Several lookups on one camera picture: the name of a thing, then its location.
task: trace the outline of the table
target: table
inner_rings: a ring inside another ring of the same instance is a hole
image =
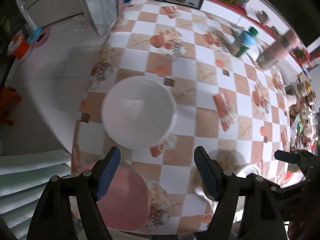
[[[219,37],[230,38],[234,27],[196,9],[133,0],[102,48],[80,106],[72,170],[76,173],[118,146],[126,165],[146,180],[150,190],[150,220],[135,232],[180,234],[207,229],[216,203],[204,195],[193,160],[197,146],[224,168],[256,163],[263,177],[284,182],[287,164],[273,157],[276,150],[288,149],[290,134],[281,74],[275,67],[263,72],[247,55],[238,59],[225,52]],[[118,145],[101,121],[106,93],[119,80],[135,75],[159,84],[165,77],[175,80],[172,87],[165,87],[177,103],[176,126],[167,140],[151,149]],[[226,131],[213,100],[219,93],[234,118]],[[164,212],[171,218],[158,225],[157,216]]]

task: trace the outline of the checkered tablecloth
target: checkered tablecloth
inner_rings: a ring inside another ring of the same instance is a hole
[[[120,147],[122,158],[150,190],[150,220],[136,232],[179,234],[207,229],[215,203],[203,196],[193,160],[197,146],[203,146],[226,168],[256,163],[263,177],[279,184],[284,181],[287,165],[273,157],[276,150],[288,147],[290,135],[282,78],[276,68],[263,72],[247,55],[235,58],[209,37],[216,33],[232,38],[234,27],[199,10],[133,0],[103,46],[101,61],[92,69],[92,82],[80,106],[72,169],[77,172],[84,164],[103,158],[111,146]],[[174,46],[177,40],[182,46]],[[118,145],[101,121],[105,95],[116,82],[135,75],[159,84],[165,76],[175,80],[173,87],[165,87],[177,103],[176,126],[153,149],[130,150]],[[259,100],[252,99],[255,91],[266,100],[268,113]],[[236,115],[227,131],[222,129],[212,98],[218,93],[228,98]],[[159,155],[153,157],[153,151]],[[170,216],[167,222],[165,215]]]

